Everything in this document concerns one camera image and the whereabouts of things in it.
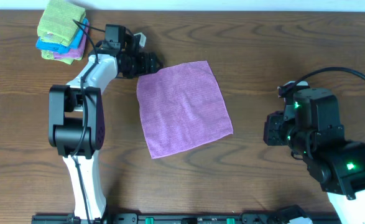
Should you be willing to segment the purple microfiber cloth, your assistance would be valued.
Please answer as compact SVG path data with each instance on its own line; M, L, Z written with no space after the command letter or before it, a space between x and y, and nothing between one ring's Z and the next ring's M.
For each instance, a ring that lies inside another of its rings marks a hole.
M182 63L139 77L137 100L153 159L188 151L234 132L207 61Z

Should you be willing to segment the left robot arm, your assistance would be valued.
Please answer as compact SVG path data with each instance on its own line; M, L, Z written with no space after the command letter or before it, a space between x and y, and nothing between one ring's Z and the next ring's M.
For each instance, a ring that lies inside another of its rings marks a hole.
M108 24L104 40L93 45L84 69L65 85L49 90L49 143L70 174L75 209L67 223L104 223L106 198L99 174L99 150L105 137L102 94L117 78L153 74L163 63L144 52L146 36Z

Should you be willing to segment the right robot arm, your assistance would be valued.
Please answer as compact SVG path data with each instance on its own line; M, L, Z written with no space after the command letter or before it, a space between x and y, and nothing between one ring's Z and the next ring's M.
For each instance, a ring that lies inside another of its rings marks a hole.
M267 116L264 142L306 163L341 223L365 223L365 143L345 138L337 97L306 86L284 99L284 110Z

